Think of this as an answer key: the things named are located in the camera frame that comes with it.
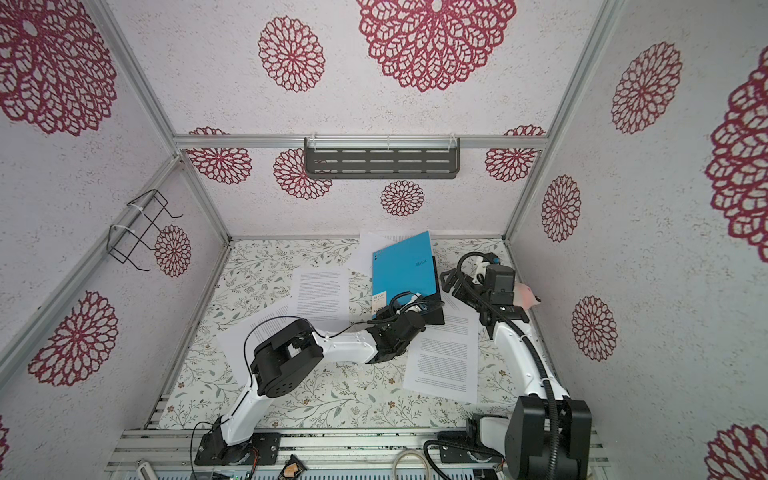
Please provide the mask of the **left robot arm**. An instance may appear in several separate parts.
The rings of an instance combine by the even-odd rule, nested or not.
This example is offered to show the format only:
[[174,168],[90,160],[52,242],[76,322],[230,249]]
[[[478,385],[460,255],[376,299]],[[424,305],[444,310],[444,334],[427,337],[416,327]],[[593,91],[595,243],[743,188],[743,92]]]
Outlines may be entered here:
[[254,429],[275,399],[293,392],[321,363],[378,364],[406,353],[429,325],[442,325],[444,302],[416,295],[405,304],[396,297],[373,319],[356,322],[338,333],[315,328],[294,315],[289,324],[245,350],[248,382],[234,406],[203,434],[194,466],[241,464],[255,454]]

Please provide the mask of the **blue black folder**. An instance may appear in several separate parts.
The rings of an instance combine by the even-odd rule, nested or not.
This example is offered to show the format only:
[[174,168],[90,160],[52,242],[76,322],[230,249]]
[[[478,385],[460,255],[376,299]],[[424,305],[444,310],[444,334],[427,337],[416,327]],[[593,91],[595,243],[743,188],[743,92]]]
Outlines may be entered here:
[[[436,260],[428,231],[406,238],[373,254],[372,314],[392,313],[413,301],[441,300]],[[425,321],[444,325],[443,321]]]

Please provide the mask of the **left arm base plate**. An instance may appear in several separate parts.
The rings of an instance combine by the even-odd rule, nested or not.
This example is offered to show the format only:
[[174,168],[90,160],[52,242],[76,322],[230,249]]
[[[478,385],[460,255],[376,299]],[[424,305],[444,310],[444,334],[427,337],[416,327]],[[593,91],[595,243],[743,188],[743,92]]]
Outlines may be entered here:
[[195,466],[275,465],[282,436],[279,433],[254,433],[249,440],[227,445],[216,431],[203,435],[193,460]]

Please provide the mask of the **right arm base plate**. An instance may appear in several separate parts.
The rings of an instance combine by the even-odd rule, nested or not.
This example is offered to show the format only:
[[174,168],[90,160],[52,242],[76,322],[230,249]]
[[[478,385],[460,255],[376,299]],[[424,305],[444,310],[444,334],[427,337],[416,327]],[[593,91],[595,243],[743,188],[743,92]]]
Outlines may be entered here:
[[441,431],[437,434],[437,440],[443,443],[456,444],[456,447],[439,446],[440,461],[445,464],[459,463],[489,463],[499,464],[503,458],[499,455],[488,455],[466,450],[466,446],[477,448],[465,431]]

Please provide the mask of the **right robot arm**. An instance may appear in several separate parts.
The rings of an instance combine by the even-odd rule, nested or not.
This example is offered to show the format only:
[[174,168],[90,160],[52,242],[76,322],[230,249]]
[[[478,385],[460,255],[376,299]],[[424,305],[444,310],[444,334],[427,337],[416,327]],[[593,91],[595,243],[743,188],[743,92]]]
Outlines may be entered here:
[[432,458],[459,463],[500,460],[513,479],[585,479],[589,470],[592,414],[559,383],[534,343],[527,312],[539,304],[516,272],[484,257],[473,274],[460,266],[440,274],[441,289],[473,308],[511,378],[521,388],[510,417],[479,415],[463,436],[447,433],[422,446],[424,462],[441,479],[446,473]]

